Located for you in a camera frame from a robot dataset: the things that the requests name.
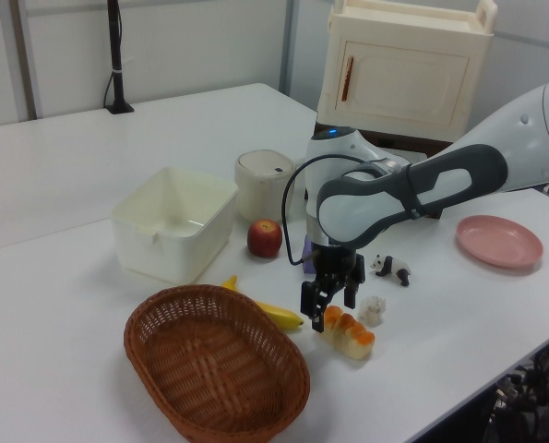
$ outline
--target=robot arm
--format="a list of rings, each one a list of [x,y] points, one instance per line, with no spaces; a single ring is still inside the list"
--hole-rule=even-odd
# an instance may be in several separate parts
[[[317,193],[316,217],[335,245],[359,249],[397,222],[543,183],[549,183],[549,84],[424,162],[375,180],[350,174],[327,180]]]
[[[346,127],[315,135],[306,159],[334,153],[362,163],[325,160],[305,170],[316,279],[303,283],[301,312],[319,331],[334,293],[344,289],[344,304],[354,308],[364,282],[356,249],[389,226],[494,192],[549,183],[549,83],[424,162],[408,164]]]

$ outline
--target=pink plate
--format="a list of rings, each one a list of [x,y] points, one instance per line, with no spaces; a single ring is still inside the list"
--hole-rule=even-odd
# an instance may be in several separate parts
[[[472,255],[504,268],[533,265],[543,255],[543,244],[534,233],[513,221],[491,215],[461,220],[457,238]]]

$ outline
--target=panda figurine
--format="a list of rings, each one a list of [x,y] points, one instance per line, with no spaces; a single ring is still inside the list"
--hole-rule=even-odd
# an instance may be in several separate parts
[[[375,261],[370,266],[372,269],[377,269],[376,275],[384,277],[388,274],[395,274],[401,281],[401,286],[409,286],[410,281],[408,275],[411,275],[410,267],[402,260],[393,258],[392,256],[377,255]]]

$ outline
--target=brown woven basket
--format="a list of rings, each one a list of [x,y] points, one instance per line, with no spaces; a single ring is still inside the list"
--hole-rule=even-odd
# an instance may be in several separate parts
[[[125,329],[126,355],[191,442],[266,442],[304,408],[309,373],[294,343],[248,297],[212,285],[151,296]]]

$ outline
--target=white cup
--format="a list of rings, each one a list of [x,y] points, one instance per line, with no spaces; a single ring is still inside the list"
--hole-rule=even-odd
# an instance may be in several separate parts
[[[294,162],[275,150],[254,150],[239,156],[235,162],[237,210],[247,221],[282,220],[282,195],[292,173]],[[286,197],[285,215],[291,206],[294,183]]]

